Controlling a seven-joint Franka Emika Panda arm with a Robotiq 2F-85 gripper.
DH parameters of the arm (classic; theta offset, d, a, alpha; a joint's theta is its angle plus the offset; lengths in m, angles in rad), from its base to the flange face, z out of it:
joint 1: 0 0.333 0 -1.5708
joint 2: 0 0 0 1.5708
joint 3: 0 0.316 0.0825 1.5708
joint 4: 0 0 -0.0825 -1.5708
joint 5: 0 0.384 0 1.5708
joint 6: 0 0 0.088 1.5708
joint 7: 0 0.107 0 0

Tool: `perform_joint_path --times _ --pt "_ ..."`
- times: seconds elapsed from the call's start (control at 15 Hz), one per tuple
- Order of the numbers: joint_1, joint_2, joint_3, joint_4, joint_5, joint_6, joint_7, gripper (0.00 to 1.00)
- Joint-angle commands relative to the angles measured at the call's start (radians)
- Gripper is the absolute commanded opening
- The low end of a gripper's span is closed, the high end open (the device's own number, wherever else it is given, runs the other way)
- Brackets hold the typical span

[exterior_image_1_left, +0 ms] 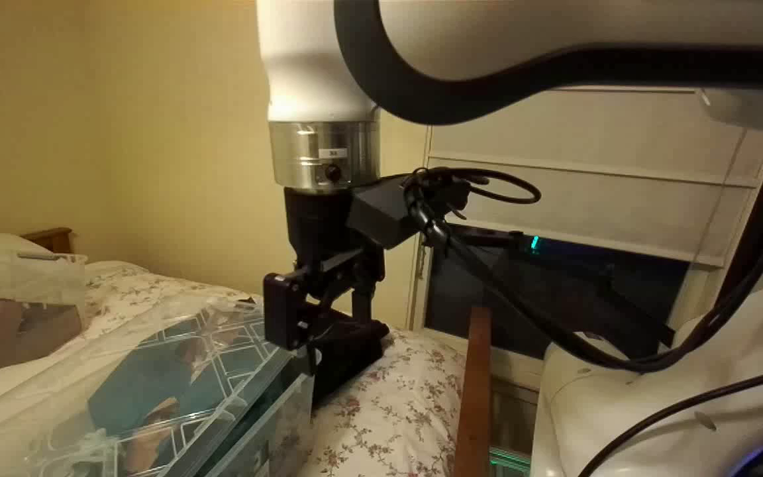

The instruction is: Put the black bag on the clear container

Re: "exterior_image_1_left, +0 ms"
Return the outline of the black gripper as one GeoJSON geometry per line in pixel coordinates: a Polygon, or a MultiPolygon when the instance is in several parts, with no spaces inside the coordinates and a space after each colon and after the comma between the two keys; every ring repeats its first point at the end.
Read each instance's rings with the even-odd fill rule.
{"type": "Polygon", "coordinates": [[[266,273],[262,280],[265,339],[297,350],[306,335],[306,292],[352,289],[352,315],[367,317],[375,280],[383,277],[383,253],[350,225],[350,191],[305,192],[285,188],[284,203],[294,276],[266,273]]]}

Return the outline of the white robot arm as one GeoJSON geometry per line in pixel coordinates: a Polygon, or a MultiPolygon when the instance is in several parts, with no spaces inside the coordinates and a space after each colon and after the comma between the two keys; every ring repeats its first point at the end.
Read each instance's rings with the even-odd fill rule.
{"type": "Polygon", "coordinates": [[[723,117],[763,101],[763,0],[257,0],[257,42],[298,253],[265,277],[265,335],[285,350],[464,197],[383,178],[379,113],[446,127],[579,84],[717,89],[723,117]]]}

